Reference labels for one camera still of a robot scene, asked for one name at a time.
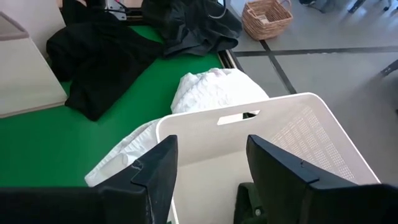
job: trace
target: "woven basket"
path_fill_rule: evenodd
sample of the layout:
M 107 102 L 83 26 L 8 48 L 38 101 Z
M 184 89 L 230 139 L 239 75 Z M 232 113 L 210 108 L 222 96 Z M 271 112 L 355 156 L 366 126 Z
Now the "woven basket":
M 289 10 L 282 5 L 285 1 Z M 242 20 L 244 30 L 255 40 L 265 40 L 283 33 L 292 22 L 293 16 L 289 12 L 292 8 L 290 0 L 257 0 L 244 5 Z

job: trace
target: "gray floor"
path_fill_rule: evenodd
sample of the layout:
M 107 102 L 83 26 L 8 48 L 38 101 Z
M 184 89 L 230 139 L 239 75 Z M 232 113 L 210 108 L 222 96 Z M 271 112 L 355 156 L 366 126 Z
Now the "gray floor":
M 378 74 L 398 59 L 398 13 L 383 12 L 385 1 L 367 0 L 348 14 L 346 9 L 353 3 L 338 1 L 331 12 L 321 14 L 293 0 L 291 26 L 278 38 L 266 40 L 271 52 L 247 34 L 234 51 L 244 71 L 269 96 L 289 94 L 281 80 L 284 74 L 298 93 L 323 98 L 376 175 L 398 185 L 398 71 L 387 77 Z M 244 0 L 233 0 L 231 5 L 240 15 Z M 368 53 L 344 52 L 354 47 Z M 342 50 L 308 54 L 306 49 Z M 289 55 L 291 50 L 303 51 Z

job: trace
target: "black fabric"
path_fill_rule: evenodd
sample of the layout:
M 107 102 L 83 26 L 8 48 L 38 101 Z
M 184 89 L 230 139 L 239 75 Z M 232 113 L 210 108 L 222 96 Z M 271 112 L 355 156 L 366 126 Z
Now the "black fabric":
M 241 183 L 236 194 L 234 224 L 266 224 L 260 196 L 254 183 Z
M 144 0 L 144 20 L 165 39 L 165 57 L 179 54 L 206 55 L 232 49 L 242 32 L 241 22 L 226 11 L 220 19 L 208 15 L 222 12 L 212 0 Z
M 73 80 L 65 105 L 96 121 L 162 54 L 162 45 L 108 12 L 72 2 L 71 13 L 63 10 L 68 25 L 47 41 L 47 52 L 58 80 Z

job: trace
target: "white box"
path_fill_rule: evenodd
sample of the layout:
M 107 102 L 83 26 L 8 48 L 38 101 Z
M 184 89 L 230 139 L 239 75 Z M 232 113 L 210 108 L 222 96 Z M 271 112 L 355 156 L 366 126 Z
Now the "white box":
M 218 125 L 221 117 L 260 111 Z M 249 134 L 357 184 L 379 180 L 321 98 L 312 93 L 248 105 L 173 114 L 157 125 L 157 140 L 178 137 L 173 223 L 231 224 L 238 185 L 252 182 L 246 157 Z

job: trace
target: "white fabric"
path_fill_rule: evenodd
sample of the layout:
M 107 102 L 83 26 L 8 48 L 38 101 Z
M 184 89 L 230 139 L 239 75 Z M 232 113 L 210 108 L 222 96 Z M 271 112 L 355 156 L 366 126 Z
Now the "white fabric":
M 238 69 L 213 68 L 208 72 L 184 75 L 174 96 L 172 113 L 195 112 L 241 105 L 268 99 L 265 91 Z M 85 177 L 91 187 L 117 174 L 156 144 L 159 119 L 143 124 L 105 156 Z

